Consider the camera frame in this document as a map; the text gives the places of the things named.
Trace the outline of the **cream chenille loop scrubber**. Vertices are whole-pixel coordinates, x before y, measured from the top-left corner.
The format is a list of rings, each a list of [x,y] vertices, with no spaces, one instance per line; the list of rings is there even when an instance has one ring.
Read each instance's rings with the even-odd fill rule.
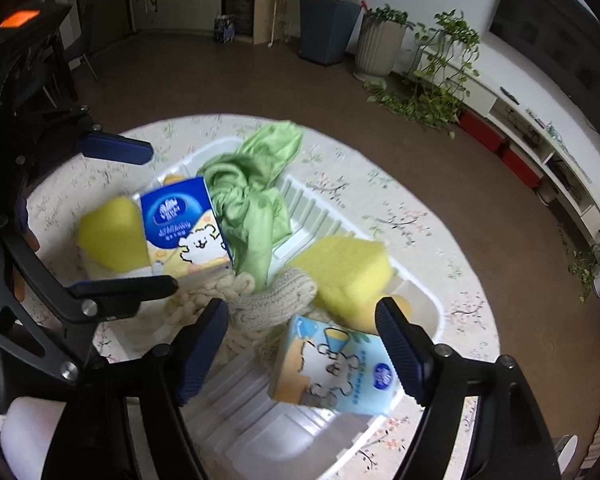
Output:
[[[181,328],[192,325],[198,320],[211,299],[227,300],[230,304],[232,319],[219,356],[220,362],[226,364],[235,356],[251,350],[255,344],[274,330],[273,327],[264,330],[246,330],[237,326],[234,304],[252,296],[255,288],[256,283],[249,273],[235,274],[230,271],[222,278],[212,280],[197,288],[181,290],[166,302],[166,306],[161,312],[162,326],[158,330],[158,334],[171,341]]]

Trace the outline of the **yellow rectangular sponge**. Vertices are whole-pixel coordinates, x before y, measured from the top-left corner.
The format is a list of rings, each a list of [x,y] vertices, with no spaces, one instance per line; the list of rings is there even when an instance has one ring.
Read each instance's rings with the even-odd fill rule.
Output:
[[[354,330],[376,334],[377,301],[393,277],[388,249],[374,240],[329,235],[287,263],[317,284],[314,304]]]
[[[87,258],[114,273],[149,266],[142,214],[126,196],[108,200],[86,214],[80,220],[76,244]]]

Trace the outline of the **light blue tissue pack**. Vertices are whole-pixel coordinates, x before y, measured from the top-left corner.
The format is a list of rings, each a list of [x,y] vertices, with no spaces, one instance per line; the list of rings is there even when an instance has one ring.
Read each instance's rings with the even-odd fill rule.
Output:
[[[377,335],[295,315],[279,344],[268,395],[336,413],[388,415],[403,390]]]

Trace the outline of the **beige knitted cloth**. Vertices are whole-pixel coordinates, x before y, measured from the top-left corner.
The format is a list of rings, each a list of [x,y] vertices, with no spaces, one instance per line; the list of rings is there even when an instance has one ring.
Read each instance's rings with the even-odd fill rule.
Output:
[[[306,272],[288,268],[263,292],[231,301],[230,322],[240,332],[260,332],[302,314],[317,295],[317,284]]]

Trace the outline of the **tan peanut-shaped sponge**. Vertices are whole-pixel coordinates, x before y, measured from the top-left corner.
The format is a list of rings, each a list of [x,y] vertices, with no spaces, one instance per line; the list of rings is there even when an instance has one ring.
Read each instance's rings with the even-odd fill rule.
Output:
[[[411,321],[411,317],[413,316],[412,305],[405,297],[396,294],[381,295],[376,301],[373,316],[378,334],[380,334],[381,326],[385,323],[387,315],[393,311],[399,312],[402,318],[407,321]]]

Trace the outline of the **yellow egg-shaped sponge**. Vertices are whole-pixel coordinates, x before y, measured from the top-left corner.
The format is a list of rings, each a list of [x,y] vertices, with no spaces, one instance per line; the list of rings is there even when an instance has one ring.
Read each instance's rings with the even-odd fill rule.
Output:
[[[168,174],[164,177],[162,184],[163,185],[171,185],[174,183],[182,182],[186,180],[185,176],[181,176],[180,174]]]

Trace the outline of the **translucent plastic storage box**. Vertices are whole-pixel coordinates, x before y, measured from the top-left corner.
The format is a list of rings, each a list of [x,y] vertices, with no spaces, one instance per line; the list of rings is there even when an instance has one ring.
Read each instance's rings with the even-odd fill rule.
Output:
[[[17,479],[40,480],[64,402],[20,396],[6,413],[0,442],[10,471]]]

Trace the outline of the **floral white tablecloth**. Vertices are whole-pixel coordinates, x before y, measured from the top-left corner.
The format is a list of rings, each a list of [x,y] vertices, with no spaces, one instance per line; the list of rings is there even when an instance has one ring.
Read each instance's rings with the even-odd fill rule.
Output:
[[[147,190],[169,172],[194,174],[229,153],[263,122],[242,115],[196,115],[136,128],[149,142],[148,164],[76,157],[29,196],[29,224],[40,258],[66,285],[85,272],[76,225],[118,195]],[[493,361],[498,330],[478,276],[451,232],[404,186],[359,152],[312,129],[283,182],[294,234],[277,255],[289,259],[312,236],[353,233],[386,244],[400,275],[399,295],[434,341],[469,359]],[[231,359],[210,390],[185,409],[197,450],[212,479],[390,479],[410,446],[422,408],[409,396],[389,416],[336,415],[272,401],[268,372],[253,353]]]

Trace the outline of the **small blue patterned box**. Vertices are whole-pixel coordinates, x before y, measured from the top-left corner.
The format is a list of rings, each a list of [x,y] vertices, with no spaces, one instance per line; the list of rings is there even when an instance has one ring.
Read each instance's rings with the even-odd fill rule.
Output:
[[[213,41],[216,44],[227,44],[234,39],[234,18],[231,15],[218,15],[214,20]]]

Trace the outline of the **white round robot vacuum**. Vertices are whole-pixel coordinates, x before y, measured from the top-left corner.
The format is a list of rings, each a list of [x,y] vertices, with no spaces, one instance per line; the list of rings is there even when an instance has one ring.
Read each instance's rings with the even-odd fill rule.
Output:
[[[576,434],[564,434],[553,439],[559,472],[563,474],[577,452],[579,438]]]

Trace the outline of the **red storage box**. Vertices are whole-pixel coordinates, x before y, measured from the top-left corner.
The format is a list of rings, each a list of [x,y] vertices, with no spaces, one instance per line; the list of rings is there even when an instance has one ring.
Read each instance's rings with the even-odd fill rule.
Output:
[[[501,160],[528,188],[537,188],[543,171],[524,152],[513,145],[502,149]]]
[[[460,114],[460,128],[492,153],[497,153],[506,143],[506,137],[497,128],[491,126],[470,110],[464,110]]]

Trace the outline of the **white tv console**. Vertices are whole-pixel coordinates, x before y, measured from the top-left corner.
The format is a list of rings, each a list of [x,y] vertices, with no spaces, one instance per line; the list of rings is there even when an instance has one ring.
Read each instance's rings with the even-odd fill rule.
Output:
[[[541,122],[524,102],[481,70],[467,88],[471,95],[464,106],[498,128],[538,165],[585,236],[600,244],[600,192],[553,125]]]

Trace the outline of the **dark blue square planter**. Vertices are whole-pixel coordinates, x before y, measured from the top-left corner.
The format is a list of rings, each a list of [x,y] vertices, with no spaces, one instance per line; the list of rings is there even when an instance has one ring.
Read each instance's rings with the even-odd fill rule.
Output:
[[[300,0],[300,56],[323,66],[339,64],[362,6],[342,0]]]

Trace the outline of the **trailing pothos plant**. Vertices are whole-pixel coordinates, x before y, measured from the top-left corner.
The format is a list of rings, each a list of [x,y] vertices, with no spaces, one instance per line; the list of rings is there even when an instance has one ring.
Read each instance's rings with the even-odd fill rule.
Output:
[[[434,16],[434,24],[415,25],[416,52],[404,75],[404,89],[391,90],[385,82],[366,82],[367,101],[416,122],[424,128],[450,131],[477,77],[481,38],[462,11],[452,9]]]

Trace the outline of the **white ribbed planter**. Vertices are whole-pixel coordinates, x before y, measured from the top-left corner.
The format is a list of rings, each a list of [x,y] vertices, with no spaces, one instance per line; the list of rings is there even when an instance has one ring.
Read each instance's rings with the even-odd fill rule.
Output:
[[[378,81],[388,76],[401,50],[406,26],[366,13],[358,35],[353,77]]]

